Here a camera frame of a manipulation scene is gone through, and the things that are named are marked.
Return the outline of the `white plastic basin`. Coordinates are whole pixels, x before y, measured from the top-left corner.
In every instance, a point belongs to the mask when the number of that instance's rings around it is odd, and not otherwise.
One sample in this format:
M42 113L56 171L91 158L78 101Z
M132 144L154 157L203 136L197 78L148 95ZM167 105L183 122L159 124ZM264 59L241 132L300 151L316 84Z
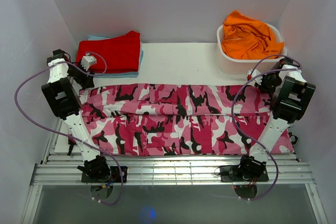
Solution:
M226 74L246 74L248 70L252 69L258 62L258 60L237 60L227 56L222 50L222 41L224 38L223 25L220 25L216 32L217 36L217 61L220 70ZM266 59L261 62L257 69L260 72L271 69L278 61L280 57L275 59Z

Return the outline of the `pink camouflage trousers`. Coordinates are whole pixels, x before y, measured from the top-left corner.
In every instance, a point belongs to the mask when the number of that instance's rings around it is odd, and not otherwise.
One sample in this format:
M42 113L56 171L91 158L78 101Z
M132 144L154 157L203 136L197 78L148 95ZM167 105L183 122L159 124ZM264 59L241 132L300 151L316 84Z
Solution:
M113 155L243 155L272 97L247 86L123 84L81 90L89 136Z

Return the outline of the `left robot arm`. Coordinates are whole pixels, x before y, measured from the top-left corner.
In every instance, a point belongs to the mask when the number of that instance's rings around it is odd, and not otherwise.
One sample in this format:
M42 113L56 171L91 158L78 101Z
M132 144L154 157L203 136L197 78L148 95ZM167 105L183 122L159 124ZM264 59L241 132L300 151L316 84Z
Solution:
M47 58L49 79L41 90L53 114L68 126L69 140L78 145L83 160L78 169L92 180L105 182L111 177L111 168L89 136L81 113L82 103L71 83L75 80L83 89L93 88L95 73L90 67L96 63L97 59L90 54L72 63L65 51L57 49Z

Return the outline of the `aluminium table frame rails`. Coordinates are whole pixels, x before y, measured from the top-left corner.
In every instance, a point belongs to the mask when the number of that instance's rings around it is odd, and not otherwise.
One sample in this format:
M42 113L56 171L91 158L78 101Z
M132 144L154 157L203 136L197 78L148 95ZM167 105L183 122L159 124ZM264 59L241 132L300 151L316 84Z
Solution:
M315 179L308 163L298 162L294 154L275 155L275 162L267 162L268 184L313 184ZM118 156L121 166L128 168L126 185L219 185L215 176L218 167L236 165L240 156ZM49 155L34 167L32 185L80 185L81 165L78 155Z

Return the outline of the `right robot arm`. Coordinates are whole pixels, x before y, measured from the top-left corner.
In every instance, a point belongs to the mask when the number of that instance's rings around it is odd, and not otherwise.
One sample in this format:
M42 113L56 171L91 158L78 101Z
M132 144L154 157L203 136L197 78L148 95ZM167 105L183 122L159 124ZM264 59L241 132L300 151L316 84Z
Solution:
M301 74L301 66L291 60L281 59L265 73L253 68L247 80L261 92L272 95L270 116L260 137L243 155L237 167L242 180L256 180L266 174L269 154L285 130L300 120L316 90Z

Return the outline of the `folded light blue garment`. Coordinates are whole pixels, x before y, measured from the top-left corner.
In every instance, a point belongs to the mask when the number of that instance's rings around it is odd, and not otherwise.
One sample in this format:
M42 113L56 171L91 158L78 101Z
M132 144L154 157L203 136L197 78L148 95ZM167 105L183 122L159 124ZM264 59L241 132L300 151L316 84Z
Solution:
M104 40L106 37L99 36L88 36L87 40ZM140 43L140 57L139 57L139 68L143 60L144 52L142 50L142 43ZM124 73L104 73L99 76L100 78L136 78L139 75L139 72L124 72Z

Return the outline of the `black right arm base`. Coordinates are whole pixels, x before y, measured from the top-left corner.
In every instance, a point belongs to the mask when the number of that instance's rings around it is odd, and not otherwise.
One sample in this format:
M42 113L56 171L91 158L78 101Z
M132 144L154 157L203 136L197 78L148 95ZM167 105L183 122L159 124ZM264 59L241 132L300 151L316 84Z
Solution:
M252 172L248 169L240 168L239 165L225 165L219 167L221 182L268 182L269 177L265 170L261 174Z

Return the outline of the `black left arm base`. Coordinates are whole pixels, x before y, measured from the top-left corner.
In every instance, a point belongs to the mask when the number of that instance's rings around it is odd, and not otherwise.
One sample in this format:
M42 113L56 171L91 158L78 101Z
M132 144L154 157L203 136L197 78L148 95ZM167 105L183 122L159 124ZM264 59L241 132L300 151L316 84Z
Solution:
M117 166L110 166L110 170L111 172L109 173L109 176L103 179L92 179L86 173L83 172L80 181L82 183L109 183L111 181L113 181L114 183L121 183L119 168ZM123 182L126 183L128 175L128 167L121 166L121 171L123 176Z

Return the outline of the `folded red garment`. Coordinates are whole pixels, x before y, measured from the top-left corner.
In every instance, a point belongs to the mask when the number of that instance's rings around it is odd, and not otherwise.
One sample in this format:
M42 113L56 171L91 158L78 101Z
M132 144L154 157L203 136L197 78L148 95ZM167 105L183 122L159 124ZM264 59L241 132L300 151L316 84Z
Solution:
M96 73L126 73L139 71L141 55L140 33L130 31L125 35L101 40L83 40L79 43L76 61L88 52L98 54L92 69Z

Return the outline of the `crumpled orange garment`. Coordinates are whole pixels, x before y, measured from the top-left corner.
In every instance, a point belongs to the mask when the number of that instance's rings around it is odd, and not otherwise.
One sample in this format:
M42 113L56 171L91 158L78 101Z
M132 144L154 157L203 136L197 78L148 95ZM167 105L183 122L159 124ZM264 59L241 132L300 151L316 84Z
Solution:
M223 52L237 60L276 58L284 43L278 42L270 27L235 10L223 22Z

